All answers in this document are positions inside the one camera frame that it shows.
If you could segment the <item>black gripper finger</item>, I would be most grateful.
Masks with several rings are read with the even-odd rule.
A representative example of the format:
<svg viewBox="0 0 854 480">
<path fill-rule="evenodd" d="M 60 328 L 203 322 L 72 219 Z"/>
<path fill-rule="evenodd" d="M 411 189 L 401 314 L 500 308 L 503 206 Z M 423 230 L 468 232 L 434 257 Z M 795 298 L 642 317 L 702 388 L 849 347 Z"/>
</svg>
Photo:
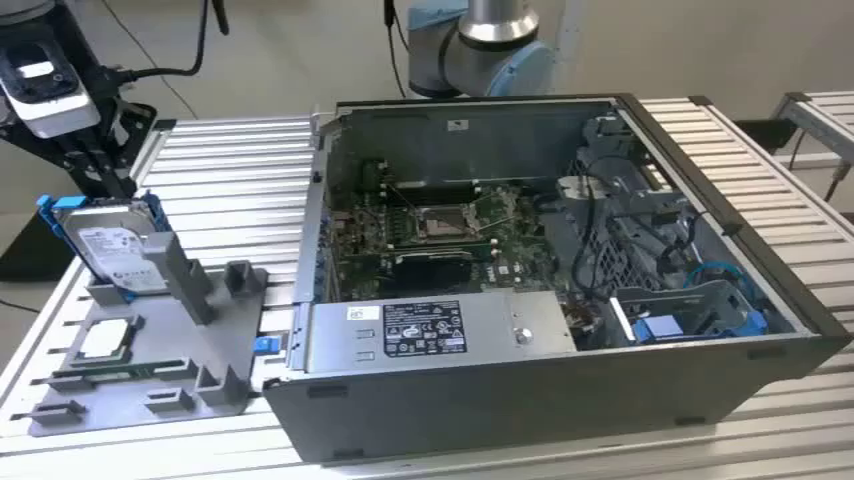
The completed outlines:
<svg viewBox="0 0 854 480">
<path fill-rule="evenodd" d="M 141 103 L 108 103 L 104 113 L 104 186 L 109 197 L 131 198 L 136 183 L 129 171 L 157 110 Z"/>
<path fill-rule="evenodd" d="M 23 123 L 7 124 L 1 140 L 61 168 L 84 195 L 111 196 L 112 135 L 101 127 L 43 139 Z"/>
</svg>

